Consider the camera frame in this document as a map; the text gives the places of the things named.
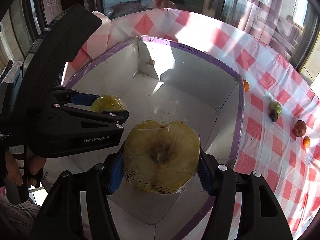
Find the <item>person's left hand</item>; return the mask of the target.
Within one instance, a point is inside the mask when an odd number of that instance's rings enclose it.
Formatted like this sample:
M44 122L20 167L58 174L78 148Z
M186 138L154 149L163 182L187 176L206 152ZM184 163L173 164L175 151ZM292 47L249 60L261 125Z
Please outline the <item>person's left hand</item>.
M13 157L13 155L6 151L5 152L5 164L6 164L6 178L12 182L15 183L18 186L23 185L23 179L20 174L16 159ZM39 157L39 156L33 156L29 160L29 172L31 175L37 174L41 168L44 167L46 164L46 158Z

